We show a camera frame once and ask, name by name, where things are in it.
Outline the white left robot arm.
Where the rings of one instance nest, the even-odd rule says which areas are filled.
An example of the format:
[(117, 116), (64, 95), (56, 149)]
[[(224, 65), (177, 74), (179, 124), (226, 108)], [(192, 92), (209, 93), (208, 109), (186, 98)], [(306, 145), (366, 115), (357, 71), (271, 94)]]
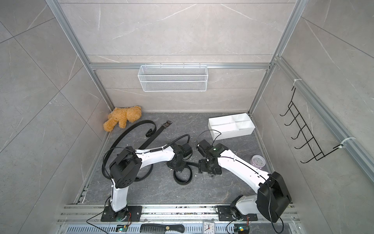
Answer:
[(112, 181), (111, 208), (119, 212), (127, 207), (127, 194), (129, 186), (134, 183), (138, 172), (143, 167), (166, 162), (167, 166), (175, 171), (182, 172), (187, 162), (184, 158), (192, 154), (189, 144), (161, 146), (153, 149), (135, 150), (126, 147), (109, 166)]

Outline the black belt with silver buckle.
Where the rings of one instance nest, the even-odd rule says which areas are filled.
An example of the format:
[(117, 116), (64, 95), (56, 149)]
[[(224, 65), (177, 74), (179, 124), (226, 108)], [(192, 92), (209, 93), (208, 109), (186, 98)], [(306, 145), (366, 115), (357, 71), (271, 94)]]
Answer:
[[(191, 167), (197, 167), (199, 168), (199, 163), (196, 163), (196, 162), (186, 162), (186, 164), (184, 164), (182, 166), (182, 169), (181, 170), (177, 170), (177, 171), (173, 171), (173, 179), (175, 180), (175, 182), (179, 185), (188, 185), (189, 183), (191, 183), (192, 181), (192, 177), (193, 177), (193, 170)], [(179, 179), (178, 176), (177, 176), (177, 172), (183, 172), (183, 170), (187, 168), (190, 172), (189, 174), (189, 178), (187, 180), (182, 180), (182, 179)]]

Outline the white compartment storage tray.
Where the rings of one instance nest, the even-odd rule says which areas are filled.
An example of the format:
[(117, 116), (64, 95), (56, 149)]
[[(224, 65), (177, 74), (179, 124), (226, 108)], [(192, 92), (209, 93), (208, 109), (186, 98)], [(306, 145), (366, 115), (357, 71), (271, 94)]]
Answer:
[(208, 128), (213, 140), (251, 135), (255, 125), (247, 113), (208, 119)]

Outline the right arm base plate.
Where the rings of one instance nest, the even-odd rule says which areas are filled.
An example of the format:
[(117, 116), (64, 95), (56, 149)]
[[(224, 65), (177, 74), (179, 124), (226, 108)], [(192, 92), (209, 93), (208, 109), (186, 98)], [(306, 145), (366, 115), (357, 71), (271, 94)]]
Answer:
[(249, 221), (258, 221), (258, 217), (256, 214), (242, 214), (240, 211), (234, 206), (231, 207), (229, 205), (221, 205), (216, 206), (215, 211), (218, 214), (220, 221), (234, 221), (239, 219), (249, 220)]

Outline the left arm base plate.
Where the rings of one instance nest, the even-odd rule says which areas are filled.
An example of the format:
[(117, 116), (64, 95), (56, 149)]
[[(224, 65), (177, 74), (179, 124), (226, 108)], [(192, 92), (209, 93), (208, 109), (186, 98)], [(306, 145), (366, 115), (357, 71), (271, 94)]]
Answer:
[(101, 222), (126, 222), (140, 220), (142, 214), (142, 206), (126, 206), (124, 209), (115, 212), (111, 206), (104, 208)]

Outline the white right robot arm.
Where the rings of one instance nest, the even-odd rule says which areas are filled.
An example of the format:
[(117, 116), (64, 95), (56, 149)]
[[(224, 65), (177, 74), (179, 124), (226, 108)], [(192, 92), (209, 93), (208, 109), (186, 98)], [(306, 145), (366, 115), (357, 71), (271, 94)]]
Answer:
[(260, 213), (275, 223), (292, 202), (286, 183), (278, 172), (270, 174), (252, 166), (221, 143), (212, 146), (202, 140), (196, 148), (204, 157), (199, 160), (199, 172), (220, 175), (222, 169), (226, 169), (256, 193), (253, 196), (239, 196), (231, 203), (229, 213), (235, 218)]

